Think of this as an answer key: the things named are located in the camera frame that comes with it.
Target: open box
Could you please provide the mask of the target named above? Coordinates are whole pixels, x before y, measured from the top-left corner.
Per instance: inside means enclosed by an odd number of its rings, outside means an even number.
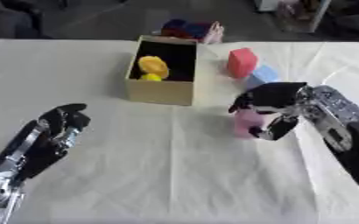
[[[129,100],[170,105],[192,105],[197,41],[141,36],[133,61],[125,77]],[[169,67],[170,75],[162,81],[140,80],[144,74],[138,60],[144,56],[158,56]]]

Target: blue cube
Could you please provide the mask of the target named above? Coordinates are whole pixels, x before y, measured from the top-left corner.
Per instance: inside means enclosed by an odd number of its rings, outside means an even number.
[[[265,83],[280,81],[278,73],[269,66],[261,66],[245,78],[245,90],[256,88]]]

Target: gray floor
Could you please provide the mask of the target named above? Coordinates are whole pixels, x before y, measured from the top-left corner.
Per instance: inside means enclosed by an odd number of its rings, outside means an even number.
[[[220,21],[224,41],[312,41],[314,35],[281,31],[274,17],[257,13],[252,0],[40,0],[45,33],[56,39],[128,39],[158,31],[172,18],[194,22]]]

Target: robotic hand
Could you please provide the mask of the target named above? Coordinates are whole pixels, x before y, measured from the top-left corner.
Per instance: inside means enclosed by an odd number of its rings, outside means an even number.
[[[238,109],[280,114],[266,129],[250,129],[254,137],[267,140],[279,140],[304,116],[359,185],[359,107],[337,90],[306,83],[268,83],[238,96],[229,112]]]
[[[0,153],[0,223],[7,223],[24,197],[23,186],[67,155],[90,119],[85,104],[54,108],[27,123]]]

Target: yellow object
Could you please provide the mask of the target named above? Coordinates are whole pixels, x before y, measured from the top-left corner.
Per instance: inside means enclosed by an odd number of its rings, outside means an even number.
[[[145,56],[138,60],[138,66],[147,74],[157,74],[162,79],[169,76],[169,68],[167,64],[156,56]]]
[[[162,78],[160,78],[160,76],[155,73],[145,74],[141,76],[141,79],[144,81],[162,81]]]

